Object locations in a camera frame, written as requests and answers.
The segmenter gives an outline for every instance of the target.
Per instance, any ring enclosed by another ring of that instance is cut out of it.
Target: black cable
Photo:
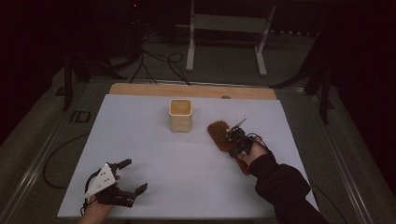
[[[107,66],[107,68],[119,72],[121,70],[128,68],[129,66],[134,65],[136,63],[136,61],[137,61],[137,59],[129,58],[126,62],[110,65],[110,66]]]
[[[80,136],[78,136],[78,137],[75,137],[75,138],[73,138],[73,139],[71,139],[71,140],[69,140],[69,141],[67,141],[67,142],[65,142],[65,143],[63,143],[63,144],[61,144],[60,146],[56,147],[56,148],[49,154],[49,157],[46,159],[46,162],[44,163],[44,167],[43,167],[43,170],[42,170],[43,179],[44,179],[44,182],[46,182],[47,185],[49,185],[50,187],[52,187],[52,188],[54,188],[54,189],[64,189],[64,188],[65,188],[65,186],[57,186],[57,185],[54,185],[54,184],[52,184],[52,183],[50,183],[50,182],[48,181],[47,176],[46,176],[46,171],[47,171],[48,163],[49,163],[50,159],[52,158],[52,156],[55,155],[55,153],[56,153],[57,151],[59,151],[62,147],[66,146],[66,145],[68,145],[68,144],[70,144],[70,143],[72,143],[72,142],[78,140],[79,138],[82,138],[82,137],[88,135],[88,134],[90,134],[90,133],[84,133],[84,134],[82,134],[82,135],[80,135]]]
[[[152,33],[151,35],[148,36],[148,41],[149,41],[149,42],[152,42],[152,43],[162,43],[162,42],[164,42],[164,41],[171,40],[170,37],[163,37],[163,36],[161,36],[161,35],[160,35],[161,38],[158,38],[158,39],[152,38],[152,37],[155,36],[155,35],[160,35],[160,33],[158,33],[158,32]]]
[[[96,171],[95,173],[91,174],[90,177],[88,178],[87,182],[85,183],[85,188],[84,188],[84,192],[87,192],[88,187],[90,186],[91,180],[96,177],[99,172],[101,170]],[[82,207],[79,209],[79,212],[81,213],[81,215],[83,216],[82,210],[85,211],[85,209],[87,209],[88,206],[90,206],[92,203],[94,203],[97,199],[95,198],[95,200],[93,200],[92,202],[88,203],[88,199],[84,198],[84,204],[82,205]]]
[[[132,77],[131,77],[131,80],[129,81],[129,83],[132,83],[133,81],[134,81],[134,79],[136,78],[136,76],[137,76],[137,73],[140,71],[140,69],[142,68],[142,66],[143,66],[143,52],[142,52],[142,46],[143,46],[143,44],[146,42],[146,41],[148,41],[148,39],[150,38],[150,35],[148,35],[146,38],[144,38],[143,40],[142,40],[142,42],[139,44],[139,51],[138,51],[138,58],[137,58],[137,60],[139,61],[139,66],[137,67],[137,69],[136,69],[136,71],[134,71],[134,74],[132,75]]]
[[[151,57],[153,57],[153,58],[155,58],[155,59],[157,59],[157,60],[160,60],[161,62],[168,63],[168,65],[169,65],[169,67],[172,69],[172,71],[173,71],[178,77],[180,77],[180,79],[183,80],[187,85],[191,86],[191,83],[188,81],[188,79],[186,78],[186,76],[184,75],[184,73],[181,71],[180,67],[177,65],[177,63],[181,62],[181,61],[184,59],[183,54],[181,54],[181,53],[172,53],[172,54],[170,54],[168,57],[165,57],[165,56],[163,56],[163,55],[161,55],[161,54],[153,53],[153,52],[150,52],[150,51],[147,51],[147,50],[144,50],[144,49],[142,49],[142,51],[143,51],[144,53],[146,53],[147,55],[149,55],[149,56],[151,56]],[[175,61],[175,60],[172,60],[172,57],[174,57],[174,56],[176,56],[176,55],[181,56],[180,59],[178,59],[178,60],[176,60],[176,61]]]
[[[148,68],[146,67],[146,65],[143,63],[143,61],[144,61],[144,56],[143,56],[143,53],[140,53],[140,57],[141,57],[141,59],[140,59],[140,64],[139,64],[139,67],[138,67],[138,69],[140,69],[142,66],[145,68],[145,70],[146,70],[146,78],[148,79],[148,81],[149,81],[149,84],[151,84],[151,80],[152,81],[154,81],[155,82],[155,84],[158,84],[157,83],[157,81],[155,80],[155,78],[151,75],[151,73],[149,72],[149,70],[148,70]]]
[[[332,206],[334,207],[334,209],[337,211],[337,213],[341,216],[341,218],[344,220],[344,222],[347,224],[347,220],[344,217],[344,215],[341,213],[340,209],[338,209],[338,207],[332,202],[332,200],[329,198],[329,196],[327,196],[327,194],[324,193],[323,190],[321,190],[316,184],[314,184],[312,181],[309,181],[309,183],[311,184],[311,186],[314,189],[317,189],[326,199],[327,201],[329,201],[329,203],[332,204]]]
[[[259,142],[259,141],[257,141],[256,139],[254,139],[254,137],[251,137],[252,135],[255,136],[255,137],[260,138],[261,142]],[[252,142],[254,142],[254,143],[257,143],[259,146],[261,146],[262,148],[264,148],[264,150],[265,150],[269,155],[274,156],[274,153],[273,153],[273,152],[268,148],[268,146],[264,143],[264,141],[262,140],[262,137],[261,137],[261,136],[259,136],[259,135],[256,134],[256,133],[249,133],[249,134],[247,134],[246,136],[248,137],[248,139],[249,139],[250,141],[252,141]]]

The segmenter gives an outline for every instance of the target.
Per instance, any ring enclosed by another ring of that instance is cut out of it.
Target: white metal frame
[[[206,14],[195,14],[195,0],[191,0],[190,14],[190,44],[187,54],[186,70],[191,72],[194,67],[195,40],[194,31],[196,29],[220,30],[220,31],[236,31],[262,34],[262,41],[254,48],[256,54],[257,65],[259,67],[259,75],[265,77],[267,71],[265,69],[264,59],[262,57],[262,49],[270,31],[271,22],[275,14],[276,5],[272,5],[269,15],[266,19],[261,18],[241,18],[231,16],[217,16]]]

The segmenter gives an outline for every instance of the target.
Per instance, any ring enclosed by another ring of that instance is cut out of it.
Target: wooden table edge
[[[268,88],[115,83],[109,94],[276,100]]]

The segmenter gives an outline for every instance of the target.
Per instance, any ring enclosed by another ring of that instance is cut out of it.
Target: finger
[[[242,161],[242,160],[245,158],[245,154],[239,154],[239,155],[238,155],[238,158],[239,158],[239,160]]]
[[[255,137],[254,137],[254,139],[256,139],[256,141],[259,141],[259,142],[261,142],[261,141],[262,141],[262,137],[261,137],[261,136],[259,136],[259,135],[255,136]]]

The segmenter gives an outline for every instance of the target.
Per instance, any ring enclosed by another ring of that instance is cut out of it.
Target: brown object
[[[209,135],[212,137],[216,146],[218,146],[218,148],[224,152],[229,152],[233,147],[233,142],[229,141],[227,138],[228,129],[230,129],[230,126],[224,120],[218,120],[207,126],[207,131],[209,132]],[[248,170],[248,165],[239,158],[235,158],[235,159],[239,165],[239,168],[241,168],[242,172],[245,175],[250,175],[250,171]]]

